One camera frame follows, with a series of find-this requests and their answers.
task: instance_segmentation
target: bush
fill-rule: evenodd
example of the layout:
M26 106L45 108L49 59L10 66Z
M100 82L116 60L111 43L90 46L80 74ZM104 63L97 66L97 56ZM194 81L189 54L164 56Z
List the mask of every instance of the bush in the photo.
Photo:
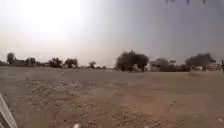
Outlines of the bush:
M210 53L205 54L197 54L196 56L192 56L188 59L186 59L185 64L189 67L197 67L197 66L203 66L205 67L207 64L215 62L213 60L213 57L210 55Z
M121 71L133 71L134 65L144 71L145 66L148 64L148 57L144 54L138 54L134 51L123 52L118 58L115 65L116 69Z
M25 60L26 66L35 66L35 64L36 64L36 59L34 57L30 57Z
M65 65L68 68L72 68L73 66L75 66L77 68L78 67L78 60L77 59L67 59L65 61Z
M16 56L14 53L10 52L7 54L7 62L9 64L13 64L14 63L14 60L16 60Z
M49 65L50 67L53 68L62 68L62 60L60 60L58 57L56 58L52 58L51 60L49 60Z
M91 61L91 62L89 63L89 68L95 68L95 64L96 64L95 61Z

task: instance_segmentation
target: sandy ground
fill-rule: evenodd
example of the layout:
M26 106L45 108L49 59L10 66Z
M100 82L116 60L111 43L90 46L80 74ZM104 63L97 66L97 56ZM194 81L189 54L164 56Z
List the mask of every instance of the sandy ground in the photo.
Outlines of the sandy ground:
M224 74L0 67L19 128L223 128Z

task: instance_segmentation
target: distant building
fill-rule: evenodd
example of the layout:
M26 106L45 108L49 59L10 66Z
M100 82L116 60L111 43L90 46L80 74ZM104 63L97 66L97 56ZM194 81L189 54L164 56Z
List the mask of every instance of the distant building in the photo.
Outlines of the distant building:
M220 64L216 64L215 62L211 62L210 64L208 64L206 66L206 69L209 71L217 71L221 69L221 65Z
M147 65L148 71L149 72L159 72L159 64L156 61L149 61Z
M25 66L25 60L14 60L13 66L24 67Z

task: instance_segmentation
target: white structure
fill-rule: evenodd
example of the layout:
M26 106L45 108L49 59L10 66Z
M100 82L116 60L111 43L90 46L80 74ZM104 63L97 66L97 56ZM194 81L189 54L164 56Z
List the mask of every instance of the white structure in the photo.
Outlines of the white structure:
M149 72L159 72L159 65L156 61L149 61L147 65L148 71Z
M0 128L18 128L12 113L0 93Z

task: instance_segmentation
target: dry field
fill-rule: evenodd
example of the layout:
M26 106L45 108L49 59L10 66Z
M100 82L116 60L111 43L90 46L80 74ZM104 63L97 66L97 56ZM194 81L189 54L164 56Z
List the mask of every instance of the dry field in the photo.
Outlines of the dry field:
M224 74L0 67L19 128L223 128Z

